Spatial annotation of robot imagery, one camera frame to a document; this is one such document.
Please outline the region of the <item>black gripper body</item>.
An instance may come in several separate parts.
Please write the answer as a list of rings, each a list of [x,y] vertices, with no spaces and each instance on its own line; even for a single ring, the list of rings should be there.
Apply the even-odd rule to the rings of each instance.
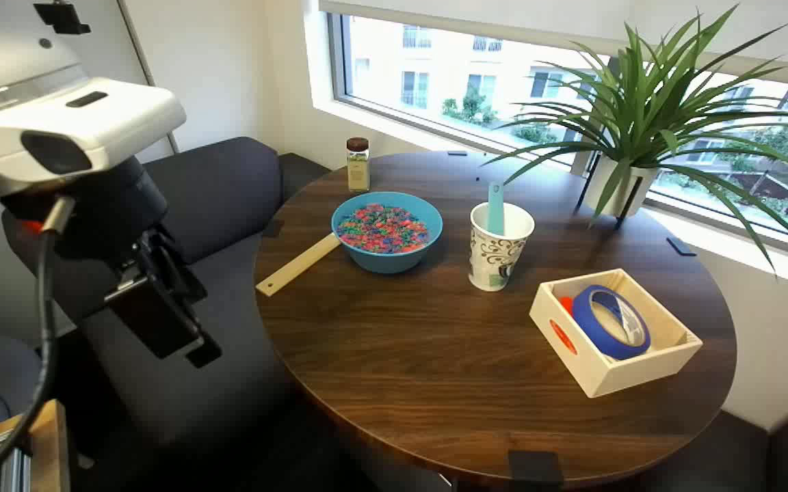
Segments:
[[[117,270],[117,287],[104,303],[156,358],[184,354],[195,366],[204,366],[222,356],[195,314],[204,295],[173,235],[147,229],[132,246],[132,259]]]

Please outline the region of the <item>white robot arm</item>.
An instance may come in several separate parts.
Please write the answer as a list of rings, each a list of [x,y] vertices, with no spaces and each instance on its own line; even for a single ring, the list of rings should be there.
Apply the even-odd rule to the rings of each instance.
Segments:
[[[78,27],[65,0],[0,0],[0,206],[59,257],[104,262],[106,310],[152,356],[203,366],[219,356],[192,311],[204,287],[137,162],[184,124],[184,106],[165,87],[85,73],[62,45]]]

